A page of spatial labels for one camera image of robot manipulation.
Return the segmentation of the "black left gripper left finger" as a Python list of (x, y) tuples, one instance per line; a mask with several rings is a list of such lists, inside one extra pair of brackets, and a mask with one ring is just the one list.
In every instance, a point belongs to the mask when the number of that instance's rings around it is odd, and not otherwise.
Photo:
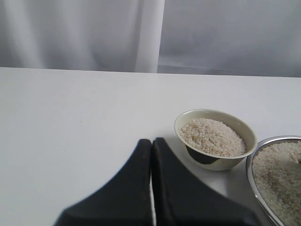
[(57, 226), (151, 226), (151, 141), (138, 141), (120, 171), (89, 197), (66, 208)]

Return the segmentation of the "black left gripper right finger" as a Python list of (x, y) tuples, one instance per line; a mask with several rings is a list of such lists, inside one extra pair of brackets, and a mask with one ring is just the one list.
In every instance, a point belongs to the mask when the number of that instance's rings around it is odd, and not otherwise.
[(250, 209), (193, 175), (161, 137), (152, 144), (151, 181), (158, 226), (260, 225)]

